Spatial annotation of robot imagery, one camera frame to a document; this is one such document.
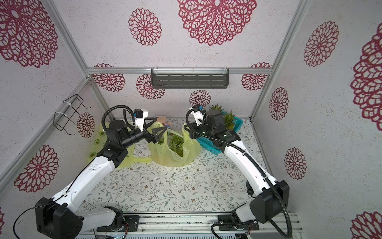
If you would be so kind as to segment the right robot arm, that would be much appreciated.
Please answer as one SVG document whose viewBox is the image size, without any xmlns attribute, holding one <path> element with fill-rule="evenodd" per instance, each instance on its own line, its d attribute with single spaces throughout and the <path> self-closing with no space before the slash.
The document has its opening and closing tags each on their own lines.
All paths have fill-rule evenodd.
<svg viewBox="0 0 382 239">
<path fill-rule="evenodd" d="M 253 158 L 239 135 L 227 128 L 222 112 L 194 106 L 187 112 L 186 120 L 184 128 L 191 138 L 204 137 L 212 141 L 247 179 L 254 199 L 234 210 L 239 221 L 257 220 L 264 224 L 280 213 L 287 213 L 289 185 L 277 180 Z"/>
</svg>

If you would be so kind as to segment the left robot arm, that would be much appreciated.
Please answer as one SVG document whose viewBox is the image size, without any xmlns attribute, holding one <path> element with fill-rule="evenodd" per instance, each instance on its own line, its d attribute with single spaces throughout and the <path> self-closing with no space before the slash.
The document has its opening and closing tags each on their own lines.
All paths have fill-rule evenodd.
<svg viewBox="0 0 382 239">
<path fill-rule="evenodd" d="M 99 212 L 78 215 L 76 212 L 89 193 L 113 172 L 128 155 L 128 147 L 142 141 L 158 143 L 166 132 L 165 126 L 148 130 L 155 118 L 146 123 L 136 119 L 134 125 L 123 120 L 102 124 L 107 135 L 104 148 L 63 190 L 52 198 L 41 198 L 35 205 L 37 231 L 51 239 L 74 239 L 78 234 L 107 227 L 121 230 L 125 219 L 123 212 L 106 206 Z"/>
</svg>

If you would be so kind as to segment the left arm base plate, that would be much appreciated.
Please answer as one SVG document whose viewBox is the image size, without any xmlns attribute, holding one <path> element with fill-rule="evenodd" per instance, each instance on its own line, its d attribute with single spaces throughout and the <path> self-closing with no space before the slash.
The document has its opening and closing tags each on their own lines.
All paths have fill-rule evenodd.
<svg viewBox="0 0 382 239">
<path fill-rule="evenodd" d="M 137 232 L 140 217 L 138 215 L 123 216 L 122 224 L 118 226 L 104 226 L 96 228 L 96 232 L 111 233 L 111 232 Z"/>
</svg>

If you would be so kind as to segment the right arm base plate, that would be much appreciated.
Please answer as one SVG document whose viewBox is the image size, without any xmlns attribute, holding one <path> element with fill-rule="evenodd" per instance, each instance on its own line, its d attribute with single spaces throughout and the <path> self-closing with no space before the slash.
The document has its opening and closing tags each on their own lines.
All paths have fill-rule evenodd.
<svg viewBox="0 0 382 239">
<path fill-rule="evenodd" d="M 257 220 L 244 223 L 231 214 L 219 214 L 218 224 L 220 231 L 258 231 L 260 229 Z"/>
</svg>

